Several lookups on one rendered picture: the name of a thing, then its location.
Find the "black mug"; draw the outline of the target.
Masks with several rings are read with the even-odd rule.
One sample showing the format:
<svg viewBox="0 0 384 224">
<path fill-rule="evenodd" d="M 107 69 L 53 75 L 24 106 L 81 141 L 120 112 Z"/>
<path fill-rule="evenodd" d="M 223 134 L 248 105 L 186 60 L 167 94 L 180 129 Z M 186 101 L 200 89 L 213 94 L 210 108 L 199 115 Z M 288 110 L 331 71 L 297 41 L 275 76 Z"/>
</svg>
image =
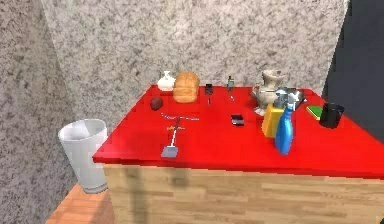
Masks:
<svg viewBox="0 0 384 224">
<path fill-rule="evenodd" d="M 334 129 L 338 126 L 345 108 L 336 103 L 327 102 L 323 105 L 319 124 Z"/>
</svg>

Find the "white waste bin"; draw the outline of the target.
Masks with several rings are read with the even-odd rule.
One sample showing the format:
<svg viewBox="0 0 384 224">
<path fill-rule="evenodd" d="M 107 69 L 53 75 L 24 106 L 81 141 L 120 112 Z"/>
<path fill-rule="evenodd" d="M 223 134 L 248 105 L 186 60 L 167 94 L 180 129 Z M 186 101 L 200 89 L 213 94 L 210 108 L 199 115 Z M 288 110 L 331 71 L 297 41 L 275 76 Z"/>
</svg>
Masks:
<svg viewBox="0 0 384 224">
<path fill-rule="evenodd" d="M 86 194 L 97 194 L 107 189 L 103 166 L 92 156 L 107 140 L 107 126 L 100 119 L 83 119 L 64 126 L 58 138 Z"/>
</svg>

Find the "dark grey fridge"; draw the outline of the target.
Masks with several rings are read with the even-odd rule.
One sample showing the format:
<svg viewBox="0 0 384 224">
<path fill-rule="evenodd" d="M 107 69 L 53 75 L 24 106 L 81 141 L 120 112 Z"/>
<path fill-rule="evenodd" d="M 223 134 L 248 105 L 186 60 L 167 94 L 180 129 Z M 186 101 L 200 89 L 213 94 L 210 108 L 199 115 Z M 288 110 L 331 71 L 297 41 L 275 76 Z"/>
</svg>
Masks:
<svg viewBox="0 0 384 224">
<path fill-rule="evenodd" d="M 349 0 L 322 96 L 384 143 L 384 0 Z"/>
</svg>

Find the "red topped wooden counter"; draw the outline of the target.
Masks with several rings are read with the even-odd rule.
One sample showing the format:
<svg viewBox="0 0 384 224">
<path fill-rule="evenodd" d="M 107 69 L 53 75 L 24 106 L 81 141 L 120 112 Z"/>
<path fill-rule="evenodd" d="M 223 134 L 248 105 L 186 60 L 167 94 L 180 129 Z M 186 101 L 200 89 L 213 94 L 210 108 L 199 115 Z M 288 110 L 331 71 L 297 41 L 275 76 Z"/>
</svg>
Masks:
<svg viewBox="0 0 384 224">
<path fill-rule="evenodd" d="M 349 118 L 327 129 L 300 108 L 291 151 L 261 131 L 249 88 L 234 101 L 217 87 L 207 104 L 178 104 L 150 87 L 95 153 L 104 166 L 115 224 L 379 224 L 384 144 Z M 150 101 L 163 99 L 153 111 Z M 175 158 L 162 158 L 176 123 Z M 243 126 L 231 123 L 242 115 Z"/>
</svg>

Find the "blue spray bottle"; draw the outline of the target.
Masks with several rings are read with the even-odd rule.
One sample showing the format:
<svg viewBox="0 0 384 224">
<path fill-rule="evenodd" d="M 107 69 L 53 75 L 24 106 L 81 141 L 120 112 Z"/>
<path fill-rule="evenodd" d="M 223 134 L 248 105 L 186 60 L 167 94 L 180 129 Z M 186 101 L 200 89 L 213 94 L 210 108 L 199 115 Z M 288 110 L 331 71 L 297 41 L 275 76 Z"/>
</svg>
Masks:
<svg viewBox="0 0 384 224">
<path fill-rule="evenodd" d="M 277 132 L 275 136 L 275 147 L 278 152 L 282 155 L 287 155 L 291 148 L 293 140 L 293 124 L 292 124 L 292 113 L 294 107 L 292 104 L 288 104 L 281 115 Z"/>
</svg>

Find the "silver metal pan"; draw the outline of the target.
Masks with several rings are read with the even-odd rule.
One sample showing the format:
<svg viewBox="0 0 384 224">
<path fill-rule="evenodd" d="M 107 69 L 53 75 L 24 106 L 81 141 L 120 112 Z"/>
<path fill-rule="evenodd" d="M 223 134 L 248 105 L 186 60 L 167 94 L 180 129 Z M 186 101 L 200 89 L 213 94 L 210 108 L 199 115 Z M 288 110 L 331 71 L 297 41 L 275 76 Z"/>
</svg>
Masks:
<svg viewBox="0 0 384 224">
<path fill-rule="evenodd" d="M 294 109 L 297 109 L 303 102 L 306 101 L 305 94 L 296 89 L 281 87 L 276 90 L 277 99 L 274 102 L 275 108 L 284 108 L 291 104 Z"/>
</svg>

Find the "green sponge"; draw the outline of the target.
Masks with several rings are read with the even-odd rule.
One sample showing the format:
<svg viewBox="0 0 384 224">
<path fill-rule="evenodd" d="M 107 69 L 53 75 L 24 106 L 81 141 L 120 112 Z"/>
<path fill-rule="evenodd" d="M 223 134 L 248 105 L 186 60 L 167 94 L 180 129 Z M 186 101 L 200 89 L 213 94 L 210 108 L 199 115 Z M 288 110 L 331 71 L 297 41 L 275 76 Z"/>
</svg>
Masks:
<svg viewBox="0 0 384 224">
<path fill-rule="evenodd" d="M 306 110 L 316 120 L 319 120 L 321 118 L 322 108 L 320 106 L 310 105 L 306 107 Z"/>
</svg>

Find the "small dark pepper shaker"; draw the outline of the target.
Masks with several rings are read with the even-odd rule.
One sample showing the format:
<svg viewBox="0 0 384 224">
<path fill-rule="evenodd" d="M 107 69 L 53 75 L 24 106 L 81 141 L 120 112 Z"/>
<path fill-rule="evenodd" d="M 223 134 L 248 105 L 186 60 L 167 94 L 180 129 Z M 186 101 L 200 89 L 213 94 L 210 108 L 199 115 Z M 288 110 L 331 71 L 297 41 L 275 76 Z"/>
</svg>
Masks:
<svg viewBox="0 0 384 224">
<path fill-rule="evenodd" d="M 230 99 L 232 101 L 234 101 L 234 97 L 233 97 L 233 87 L 234 87 L 234 79 L 229 76 L 228 77 L 228 80 L 227 80 L 227 89 L 228 89 L 228 93 L 229 93 L 229 96 L 230 96 Z"/>
</svg>

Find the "grey metal spatula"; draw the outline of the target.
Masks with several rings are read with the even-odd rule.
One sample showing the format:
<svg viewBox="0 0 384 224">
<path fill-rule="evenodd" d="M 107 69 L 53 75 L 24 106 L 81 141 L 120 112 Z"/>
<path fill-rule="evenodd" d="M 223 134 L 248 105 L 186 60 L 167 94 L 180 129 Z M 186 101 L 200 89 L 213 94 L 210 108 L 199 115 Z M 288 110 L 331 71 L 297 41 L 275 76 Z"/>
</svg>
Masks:
<svg viewBox="0 0 384 224">
<path fill-rule="evenodd" d="M 176 139 L 176 134 L 179 128 L 180 120 L 181 120 L 180 117 L 176 118 L 176 123 L 174 126 L 171 143 L 168 146 L 165 146 L 163 148 L 163 151 L 161 153 L 162 158 L 175 158 L 178 154 L 178 147 L 175 145 L 175 139 Z"/>
</svg>

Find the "yellow soap dispenser bottle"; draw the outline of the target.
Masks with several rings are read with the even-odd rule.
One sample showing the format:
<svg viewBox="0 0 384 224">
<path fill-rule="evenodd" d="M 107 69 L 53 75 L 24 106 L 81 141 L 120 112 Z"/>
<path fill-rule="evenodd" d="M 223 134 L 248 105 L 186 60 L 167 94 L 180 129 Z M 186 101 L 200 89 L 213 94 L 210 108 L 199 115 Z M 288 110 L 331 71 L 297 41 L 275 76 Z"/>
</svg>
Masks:
<svg viewBox="0 0 384 224">
<path fill-rule="evenodd" d="M 262 122 L 262 132 L 267 138 L 274 138 L 278 127 L 278 122 L 282 116 L 287 101 L 286 94 L 279 94 L 277 98 L 270 103 L 264 114 Z"/>
</svg>

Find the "dark red round fruit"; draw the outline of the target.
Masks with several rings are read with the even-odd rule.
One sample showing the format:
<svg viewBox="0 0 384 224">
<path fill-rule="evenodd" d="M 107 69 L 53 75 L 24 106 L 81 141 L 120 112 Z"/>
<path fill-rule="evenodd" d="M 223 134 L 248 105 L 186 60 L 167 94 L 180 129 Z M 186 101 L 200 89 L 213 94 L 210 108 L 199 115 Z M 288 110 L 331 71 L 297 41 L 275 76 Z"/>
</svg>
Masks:
<svg viewBox="0 0 384 224">
<path fill-rule="evenodd" d="M 163 99 L 160 97 L 154 97 L 150 101 L 150 107 L 153 111 L 159 110 L 163 106 Z"/>
</svg>

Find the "brown bread loaf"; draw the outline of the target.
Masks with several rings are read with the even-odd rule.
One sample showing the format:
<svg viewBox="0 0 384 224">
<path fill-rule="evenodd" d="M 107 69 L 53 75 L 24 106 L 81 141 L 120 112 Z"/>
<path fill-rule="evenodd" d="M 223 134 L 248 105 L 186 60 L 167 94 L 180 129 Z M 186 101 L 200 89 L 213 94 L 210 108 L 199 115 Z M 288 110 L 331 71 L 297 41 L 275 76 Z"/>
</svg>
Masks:
<svg viewBox="0 0 384 224">
<path fill-rule="evenodd" d="M 181 72 L 174 82 L 173 98 L 178 103 L 193 103 L 198 96 L 200 80 L 194 72 Z"/>
</svg>

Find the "thin silver utensil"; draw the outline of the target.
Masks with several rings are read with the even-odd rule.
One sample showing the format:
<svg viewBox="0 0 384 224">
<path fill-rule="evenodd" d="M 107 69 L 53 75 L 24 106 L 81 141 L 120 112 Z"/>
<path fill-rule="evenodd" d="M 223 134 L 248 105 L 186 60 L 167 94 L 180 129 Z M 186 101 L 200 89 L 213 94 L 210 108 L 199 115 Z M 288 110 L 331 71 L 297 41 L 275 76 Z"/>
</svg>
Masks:
<svg viewBox="0 0 384 224">
<path fill-rule="evenodd" d="M 185 116 L 171 116 L 164 113 L 161 113 L 161 116 L 168 119 L 168 120 L 175 120 L 175 119 L 184 119 L 184 120 L 191 120 L 191 121 L 199 121 L 199 118 L 196 117 L 185 117 Z"/>
</svg>

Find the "beige ceramic jug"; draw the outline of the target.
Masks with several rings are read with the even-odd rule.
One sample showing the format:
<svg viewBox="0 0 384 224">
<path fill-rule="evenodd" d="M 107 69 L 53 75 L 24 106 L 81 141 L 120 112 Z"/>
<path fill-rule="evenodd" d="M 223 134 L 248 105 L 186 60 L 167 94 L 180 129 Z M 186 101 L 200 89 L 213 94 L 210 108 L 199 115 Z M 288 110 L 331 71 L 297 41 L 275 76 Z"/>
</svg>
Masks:
<svg viewBox="0 0 384 224">
<path fill-rule="evenodd" d="M 263 116 L 269 104 L 277 98 L 275 91 L 281 86 L 285 75 L 281 70 L 263 70 L 262 78 L 264 84 L 254 86 L 251 91 L 251 97 L 257 102 L 254 112 Z"/>
</svg>

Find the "black handled kitchen utensil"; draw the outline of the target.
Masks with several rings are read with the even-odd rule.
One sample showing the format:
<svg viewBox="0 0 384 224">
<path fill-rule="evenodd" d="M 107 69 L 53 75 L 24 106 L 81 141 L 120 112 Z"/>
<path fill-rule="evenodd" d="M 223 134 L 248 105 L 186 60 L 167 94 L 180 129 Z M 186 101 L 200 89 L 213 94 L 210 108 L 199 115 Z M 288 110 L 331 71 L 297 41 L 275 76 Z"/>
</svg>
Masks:
<svg viewBox="0 0 384 224">
<path fill-rule="evenodd" d="M 213 85 L 212 84 L 206 84 L 205 85 L 205 95 L 207 96 L 207 104 L 208 106 L 211 105 L 211 96 L 213 95 Z"/>
</svg>

